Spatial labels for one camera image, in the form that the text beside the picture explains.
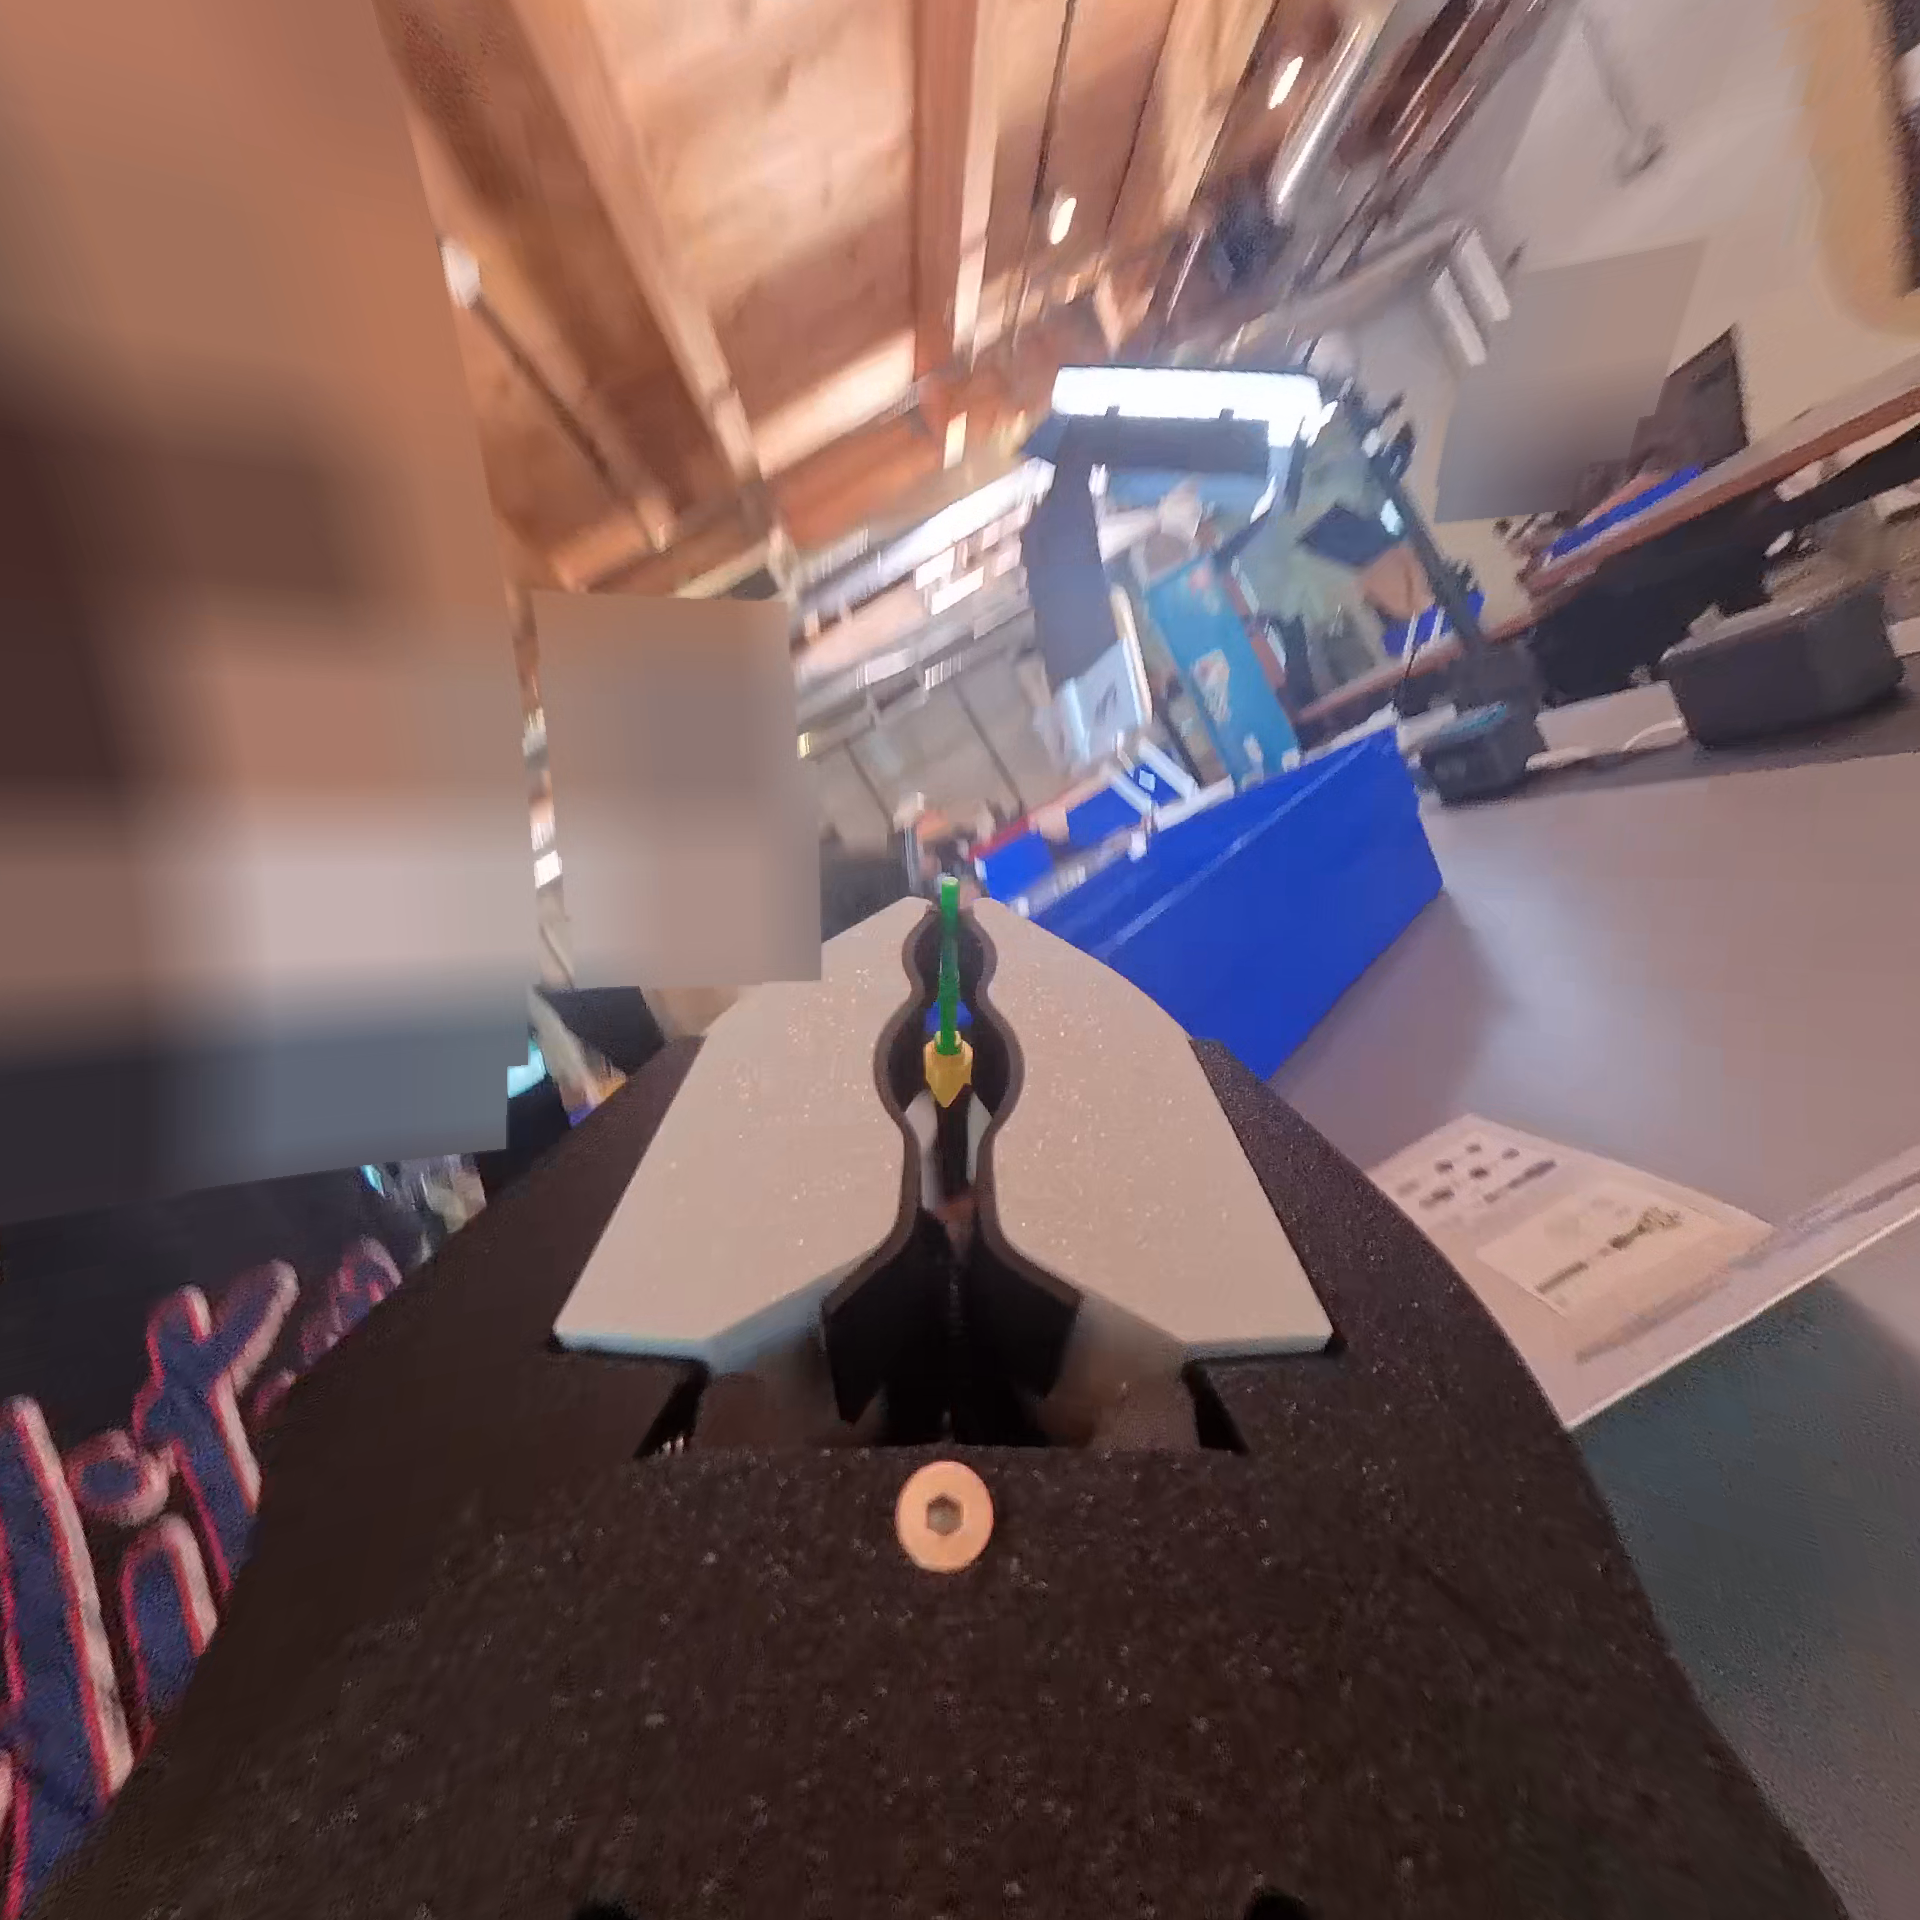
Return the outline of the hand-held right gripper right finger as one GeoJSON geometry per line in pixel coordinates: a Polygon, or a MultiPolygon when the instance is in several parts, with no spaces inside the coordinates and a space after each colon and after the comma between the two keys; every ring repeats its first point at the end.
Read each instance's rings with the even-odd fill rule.
{"type": "Polygon", "coordinates": [[[964,1320],[1018,1407],[1042,1432],[1190,1432],[1190,1368],[1326,1352],[1328,1312],[1186,1034],[1006,903],[971,928],[1006,1089],[964,1320]]]}

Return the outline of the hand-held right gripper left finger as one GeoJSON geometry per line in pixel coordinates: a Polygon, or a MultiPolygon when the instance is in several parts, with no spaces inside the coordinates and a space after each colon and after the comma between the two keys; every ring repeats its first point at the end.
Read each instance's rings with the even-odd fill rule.
{"type": "Polygon", "coordinates": [[[883,1073],[924,1010],[905,898],[818,954],[818,977],[744,990],[672,1096],[588,1254],[556,1348],[750,1378],[862,1426],[917,1320],[883,1278],[917,1211],[917,1151],[883,1073]]]}

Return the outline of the blue plastic bin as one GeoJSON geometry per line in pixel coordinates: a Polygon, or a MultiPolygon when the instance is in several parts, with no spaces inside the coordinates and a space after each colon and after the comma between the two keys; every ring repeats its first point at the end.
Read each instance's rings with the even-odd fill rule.
{"type": "Polygon", "coordinates": [[[1395,738],[1365,731],[1139,849],[993,887],[1271,1079],[1443,882],[1395,738]]]}

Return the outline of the lego instruction booklet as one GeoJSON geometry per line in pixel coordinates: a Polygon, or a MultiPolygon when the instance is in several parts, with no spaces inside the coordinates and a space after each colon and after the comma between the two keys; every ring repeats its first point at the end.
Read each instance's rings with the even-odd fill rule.
{"type": "Polygon", "coordinates": [[[1456,1118],[1371,1167],[1492,1303],[1596,1344],[1689,1307],[1771,1227],[1661,1176],[1456,1118]]]}

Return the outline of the tall blue cardboard box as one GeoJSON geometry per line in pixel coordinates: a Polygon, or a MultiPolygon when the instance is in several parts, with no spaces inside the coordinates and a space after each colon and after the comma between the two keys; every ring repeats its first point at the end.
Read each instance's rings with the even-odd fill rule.
{"type": "Polygon", "coordinates": [[[1248,631],[1231,571],[1214,553],[1196,553],[1149,582],[1142,600],[1234,790],[1297,770],[1299,731],[1271,684],[1271,653],[1248,631]]]}

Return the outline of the small black box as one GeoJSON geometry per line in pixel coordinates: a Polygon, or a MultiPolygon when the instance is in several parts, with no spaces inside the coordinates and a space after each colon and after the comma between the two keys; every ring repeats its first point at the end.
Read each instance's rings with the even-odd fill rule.
{"type": "Polygon", "coordinates": [[[1492,702],[1453,711],[1416,747],[1411,765],[1438,802],[1471,806],[1523,790],[1544,748],[1534,705],[1492,702]]]}

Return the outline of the person's dark printed sweatshirt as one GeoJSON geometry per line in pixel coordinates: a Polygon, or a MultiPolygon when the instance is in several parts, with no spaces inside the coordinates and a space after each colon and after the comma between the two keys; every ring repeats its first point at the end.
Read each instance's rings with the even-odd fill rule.
{"type": "Polygon", "coordinates": [[[381,1164],[3,1227],[3,1917],[199,1666],[275,1407],[433,1238],[381,1164]]]}

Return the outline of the bright studio light panel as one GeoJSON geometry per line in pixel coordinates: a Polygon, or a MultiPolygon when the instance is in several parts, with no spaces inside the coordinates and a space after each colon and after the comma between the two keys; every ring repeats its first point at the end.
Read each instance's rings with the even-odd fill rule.
{"type": "Polygon", "coordinates": [[[1312,447],[1336,403],[1309,373],[1059,368],[1049,409],[1066,419],[1248,419],[1267,447],[1312,447]]]}

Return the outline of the small grey box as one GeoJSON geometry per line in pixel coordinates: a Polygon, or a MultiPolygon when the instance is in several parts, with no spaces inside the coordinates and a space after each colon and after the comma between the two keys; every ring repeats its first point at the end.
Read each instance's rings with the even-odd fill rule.
{"type": "Polygon", "coordinates": [[[1886,708],[1895,656],[1881,576],[1817,582],[1717,618],[1668,649],[1656,677],[1683,731],[1710,752],[1809,736],[1886,708]]]}

